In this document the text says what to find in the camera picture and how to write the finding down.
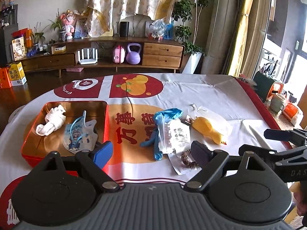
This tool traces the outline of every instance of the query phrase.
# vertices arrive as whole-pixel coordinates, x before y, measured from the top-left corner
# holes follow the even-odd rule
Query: gray ribbed surface
[[[243,226],[213,211],[203,195],[182,190],[179,183],[126,184],[105,194],[88,215],[58,227],[20,223],[16,230],[290,230],[284,222],[269,226]]]

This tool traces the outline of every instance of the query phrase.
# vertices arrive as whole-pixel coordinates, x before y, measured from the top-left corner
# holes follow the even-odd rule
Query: pink box
[[[78,68],[66,68],[66,72],[81,72],[84,69],[84,67],[78,67]]]

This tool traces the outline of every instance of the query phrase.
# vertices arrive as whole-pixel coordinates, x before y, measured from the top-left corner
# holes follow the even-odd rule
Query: open rectangular box
[[[51,108],[62,105],[65,109],[66,120],[64,125],[51,133],[49,136],[39,136],[36,134],[36,127],[39,124],[45,125],[45,116]],[[50,151],[56,150],[61,156],[73,156],[63,145],[65,125],[73,123],[75,119],[83,115],[86,111],[85,121],[97,120],[95,130],[98,134],[98,142],[104,143],[109,139],[109,115],[108,104],[105,101],[67,101],[49,102],[44,105],[37,115],[25,141],[21,148],[21,154],[32,166],[36,166]]]

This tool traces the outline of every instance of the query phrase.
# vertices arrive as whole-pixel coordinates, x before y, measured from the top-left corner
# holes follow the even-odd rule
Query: red chinese character
[[[121,144],[122,143],[122,138],[128,140],[130,144],[137,144],[137,140],[134,139],[133,137],[136,134],[136,130],[127,130],[127,129],[122,129],[122,134],[120,134],[120,127],[116,130],[117,132],[117,143]]]
[[[154,124],[154,120],[153,120],[153,114],[142,114],[142,121],[145,125],[150,125],[150,124]]]
[[[145,131],[146,131],[146,136],[150,137],[153,130],[155,129],[156,127],[155,126],[146,126],[145,127]]]
[[[117,124],[119,123],[126,123],[126,124],[132,124],[132,122],[135,120],[134,117],[131,117],[131,113],[130,112],[126,112],[124,114],[119,114],[117,113],[117,118],[115,118],[115,120],[117,121]]]

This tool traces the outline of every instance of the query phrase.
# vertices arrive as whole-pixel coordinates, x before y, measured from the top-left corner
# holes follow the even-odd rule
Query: wooden drawer
[[[23,70],[25,72],[53,68],[60,69],[74,65],[75,55],[73,53],[40,56],[22,61]]]
[[[182,56],[183,47],[172,46],[158,43],[144,43],[144,54],[165,55],[165,56]]]
[[[165,55],[143,54],[143,66],[180,67],[181,58]]]

